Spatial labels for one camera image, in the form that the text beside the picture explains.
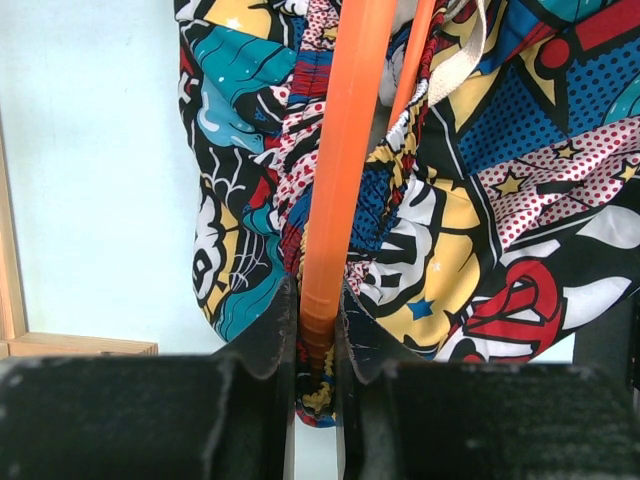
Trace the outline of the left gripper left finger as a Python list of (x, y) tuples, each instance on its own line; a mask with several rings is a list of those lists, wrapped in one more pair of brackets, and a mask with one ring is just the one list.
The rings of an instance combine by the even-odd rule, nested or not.
[(48, 356), (1, 364), (5, 479), (290, 479), (298, 300), (211, 355)]

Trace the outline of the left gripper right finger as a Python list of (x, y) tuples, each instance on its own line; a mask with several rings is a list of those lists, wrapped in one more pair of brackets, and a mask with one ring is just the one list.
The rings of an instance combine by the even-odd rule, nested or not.
[(342, 479), (635, 479), (639, 420), (604, 372), (439, 363), (382, 328), (349, 289), (335, 324)]

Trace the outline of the comic print shorts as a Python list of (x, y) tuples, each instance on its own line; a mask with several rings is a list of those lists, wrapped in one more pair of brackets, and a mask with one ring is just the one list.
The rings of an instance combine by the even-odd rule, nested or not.
[[(343, 268), (427, 360), (527, 362), (639, 289), (639, 5), (438, 1), (387, 28)], [(197, 303), (231, 341), (301, 279), (342, 1), (178, 1)]]

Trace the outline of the orange hanger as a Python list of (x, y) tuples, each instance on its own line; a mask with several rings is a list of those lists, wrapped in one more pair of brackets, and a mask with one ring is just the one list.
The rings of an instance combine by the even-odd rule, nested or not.
[(299, 332), (319, 383), (334, 343), (344, 267), (397, 1), (341, 10), (301, 259)]

